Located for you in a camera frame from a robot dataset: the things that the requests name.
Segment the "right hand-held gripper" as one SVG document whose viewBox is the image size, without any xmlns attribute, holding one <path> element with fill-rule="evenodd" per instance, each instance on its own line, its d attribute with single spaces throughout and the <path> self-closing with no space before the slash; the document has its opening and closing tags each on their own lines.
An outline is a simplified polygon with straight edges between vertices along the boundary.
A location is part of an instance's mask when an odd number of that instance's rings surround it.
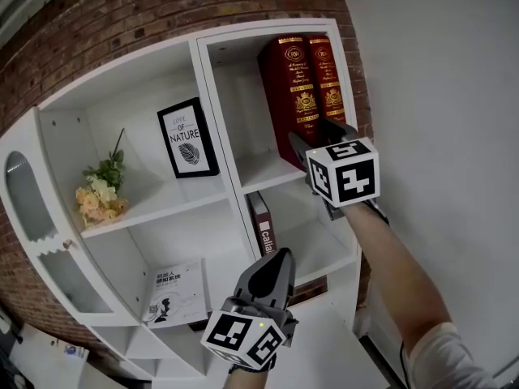
<svg viewBox="0 0 519 389">
<path fill-rule="evenodd" d="M 346 122 L 325 118 L 321 128 L 327 147 L 310 149 L 296 133 L 288 138 L 302 171 L 308 172 L 312 190 L 319 195 L 331 220 L 344 216 L 341 209 L 365 203 L 387 221 L 375 199 L 380 196 L 379 153 L 368 138 Z"/>
</svg>

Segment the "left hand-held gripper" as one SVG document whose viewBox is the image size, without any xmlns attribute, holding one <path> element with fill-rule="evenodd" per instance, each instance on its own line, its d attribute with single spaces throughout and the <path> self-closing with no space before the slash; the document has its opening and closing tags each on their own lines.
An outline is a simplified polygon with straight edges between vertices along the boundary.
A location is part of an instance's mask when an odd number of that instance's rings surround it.
<svg viewBox="0 0 519 389">
<path fill-rule="evenodd" d="M 267 254 L 249 266 L 240 275 L 234 294 L 212 312 L 201 344 L 233 365 L 253 372 L 264 370 L 281 346 L 291 345 L 298 325 L 288 310 L 295 273 L 290 248 Z"/>
</svg>

